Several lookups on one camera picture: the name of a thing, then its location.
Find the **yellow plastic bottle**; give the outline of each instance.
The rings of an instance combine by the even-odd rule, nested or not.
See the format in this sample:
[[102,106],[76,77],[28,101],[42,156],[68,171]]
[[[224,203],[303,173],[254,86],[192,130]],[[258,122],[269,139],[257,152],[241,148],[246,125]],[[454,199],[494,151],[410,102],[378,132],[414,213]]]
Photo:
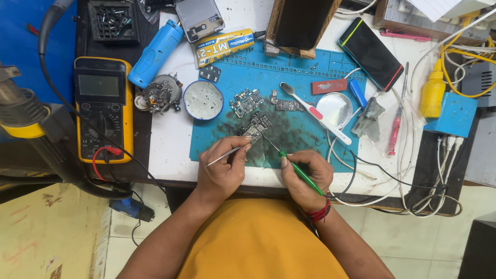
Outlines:
[[429,74],[429,80],[422,87],[419,110],[424,117],[439,117],[441,115],[442,96],[446,90],[446,84],[442,81],[442,77],[441,59],[438,59],[433,71]]

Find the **fingernail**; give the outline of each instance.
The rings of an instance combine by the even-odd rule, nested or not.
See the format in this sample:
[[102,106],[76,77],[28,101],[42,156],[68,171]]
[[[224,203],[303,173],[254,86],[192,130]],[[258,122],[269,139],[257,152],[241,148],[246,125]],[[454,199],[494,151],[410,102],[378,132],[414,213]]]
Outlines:
[[281,168],[285,167],[288,164],[288,159],[286,157],[281,157]]

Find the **white toothbrush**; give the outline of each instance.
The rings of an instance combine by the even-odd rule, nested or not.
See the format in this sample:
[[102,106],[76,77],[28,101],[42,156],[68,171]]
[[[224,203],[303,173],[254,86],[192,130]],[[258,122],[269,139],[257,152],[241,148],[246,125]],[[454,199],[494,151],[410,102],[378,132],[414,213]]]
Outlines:
[[286,93],[293,96],[298,102],[300,102],[315,119],[317,119],[320,123],[322,123],[324,127],[326,127],[331,133],[333,133],[338,139],[344,142],[344,144],[346,145],[351,144],[351,139],[349,137],[347,137],[336,126],[334,126],[332,123],[326,120],[324,116],[315,107],[305,103],[302,99],[300,99],[295,94],[295,89],[293,87],[291,87],[290,85],[284,82],[281,82],[280,86],[282,90],[284,90]]

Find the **hand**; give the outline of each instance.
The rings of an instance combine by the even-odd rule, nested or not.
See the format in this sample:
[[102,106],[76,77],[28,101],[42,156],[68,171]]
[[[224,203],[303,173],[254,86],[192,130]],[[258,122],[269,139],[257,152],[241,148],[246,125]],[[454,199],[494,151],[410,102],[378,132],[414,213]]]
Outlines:
[[326,197],[319,196],[304,180],[299,178],[293,169],[293,163],[305,163],[309,165],[310,178],[317,186],[327,193],[331,185],[334,168],[320,156],[315,150],[302,150],[294,154],[288,154],[287,159],[281,157],[281,176],[284,184],[288,187],[293,200],[298,203],[305,212],[319,211],[325,207]]
[[[243,182],[246,153],[251,148],[250,140],[250,136],[224,137],[200,154],[198,185],[195,191],[199,192],[203,203],[219,206]],[[206,166],[238,146],[242,147]]]

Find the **white tile floor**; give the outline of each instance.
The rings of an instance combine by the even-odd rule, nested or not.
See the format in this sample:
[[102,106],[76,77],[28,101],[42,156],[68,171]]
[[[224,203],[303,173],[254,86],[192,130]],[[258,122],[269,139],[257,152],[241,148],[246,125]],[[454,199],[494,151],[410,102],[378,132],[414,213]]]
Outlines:
[[[140,243],[171,212],[165,207],[165,195],[158,187],[137,185],[135,191],[142,195],[145,204],[153,208],[156,215],[153,222],[142,222],[135,231],[135,239]],[[335,207],[397,279],[456,279],[472,220],[496,216],[494,200],[496,189],[464,186],[460,198],[463,213],[451,218],[416,218],[368,208]],[[135,250],[130,236],[136,224],[136,219],[112,212],[105,279],[114,279]]]

